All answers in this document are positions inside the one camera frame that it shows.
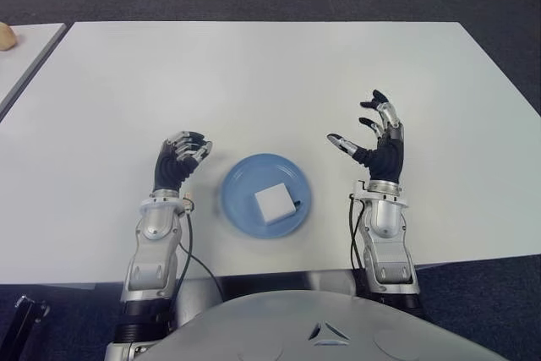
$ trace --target white box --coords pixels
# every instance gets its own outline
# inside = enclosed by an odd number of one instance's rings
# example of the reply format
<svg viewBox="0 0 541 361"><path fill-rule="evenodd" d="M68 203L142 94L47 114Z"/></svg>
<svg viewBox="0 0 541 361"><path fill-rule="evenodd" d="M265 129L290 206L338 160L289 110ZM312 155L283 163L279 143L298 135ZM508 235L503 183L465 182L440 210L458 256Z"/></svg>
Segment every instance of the white box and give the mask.
<svg viewBox="0 0 541 361"><path fill-rule="evenodd" d="M286 185L279 183L255 194L265 224L269 225L293 215L295 204L287 192Z"/></svg>

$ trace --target small black object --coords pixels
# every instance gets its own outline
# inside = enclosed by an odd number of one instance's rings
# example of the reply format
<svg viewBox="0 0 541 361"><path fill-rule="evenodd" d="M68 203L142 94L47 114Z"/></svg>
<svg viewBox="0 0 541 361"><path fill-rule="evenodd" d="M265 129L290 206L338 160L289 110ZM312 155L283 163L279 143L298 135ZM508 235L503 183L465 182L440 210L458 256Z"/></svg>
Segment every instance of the small black object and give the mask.
<svg viewBox="0 0 541 361"><path fill-rule="evenodd" d="M32 327L39 323L49 312L45 302L36 302L26 295L15 304L17 311L0 347L0 360L17 361L25 349Z"/></svg>
<svg viewBox="0 0 541 361"><path fill-rule="evenodd" d="M321 324L316 323L315 326L314 326L314 329L310 333L310 337L308 337L308 339L309 340L315 339L318 336L318 334L320 333L320 331L321 331Z"/></svg>
<svg viewBox="0 0 541 361"><path fill-rule="evenodd" d="M389 99L387 99L387 97L383 93L376 89L374 89L374 91L372 92L372 97L373 98L371 101L361 101L361 106L375 109L381 103L387 103L389 101Z"/></svg>

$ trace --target white table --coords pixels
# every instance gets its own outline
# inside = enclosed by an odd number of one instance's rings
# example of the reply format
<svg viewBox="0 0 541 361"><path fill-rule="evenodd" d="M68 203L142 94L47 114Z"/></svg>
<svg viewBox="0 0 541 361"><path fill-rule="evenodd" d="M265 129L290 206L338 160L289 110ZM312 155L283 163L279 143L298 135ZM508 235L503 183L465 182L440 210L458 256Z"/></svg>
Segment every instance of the white table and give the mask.
<svg viewBox="0 0 541 361"><path fill-rule="evenodd" d="M0 52L0 117L66 26L15 25L12 29L17 36L17 46Z"/></svg>
<svg viewBox="0 0 541 361"><path fill-rule="evenodd" d="M183 190L217 275L348 268L347 196L368 173L325 136L373 146L357 117L375 118L358 105L374 88L405 125L416 263L541 251L540 118L459 24L79 23L0 123L0 282L121 281L180 129L215 142ZM311 183L285 238L251 238L221 211L222 179L260 152Z"/></svg>

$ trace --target metal joint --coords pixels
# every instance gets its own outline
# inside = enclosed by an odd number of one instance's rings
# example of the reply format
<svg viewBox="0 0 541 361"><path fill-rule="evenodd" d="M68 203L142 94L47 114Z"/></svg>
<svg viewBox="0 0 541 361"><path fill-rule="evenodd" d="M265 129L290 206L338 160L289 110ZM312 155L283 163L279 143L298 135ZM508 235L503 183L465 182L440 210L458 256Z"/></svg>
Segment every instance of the metal joint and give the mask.
<svg viewBox="0 0 541 361"><path fill-rule="evenodd" d="M367 188L370 192L377 192L379 194L392 194L393 196L400 196L402 188L398 183L389 181L370 181Z"/></svg>
<svg viewBox="0 0 541 361"><path fill-rule="evenodd" d="M181 140L189 139L189 138L190 138L189 131L179 131L175 135L172 135L171 137L167 138L166 142L169 145L175 145L175 144L179 143Z"/></svg>
<svg viewBox="0 0 541 361"><path fill-rule="evenodd" d="M370 124L370 127L374 130L375 132L375 135L378 139L380 139L381 137L383 137L383 127L381 127L379 124L377 123L372 123Z"/></svg>
<svg viewBox="0 0 541 361"><path fill-rule="evenodd" d="M151 198L177 198L178 191L173 189L158 189L150 194Z"/></svg>
<svg viewBox="0 0 541 361"><path fill-rule="evenodd" d="M387 127L387 124L395 129L398 128L400 120L396 115L395 107L392 106L390 102L380 103L377 106L377 111L380 113L385 128Z"/></svg>
<svg viewBox="0 0 541 361"><path fill-rule="evenodd" d="M135 236L137 250L130 263L123 296L133 291L148 291L152 297L166 297L177 272L175 251L181 238L179 216L184 206L168 189L160 189L141 204L142 219Z"/></svg>

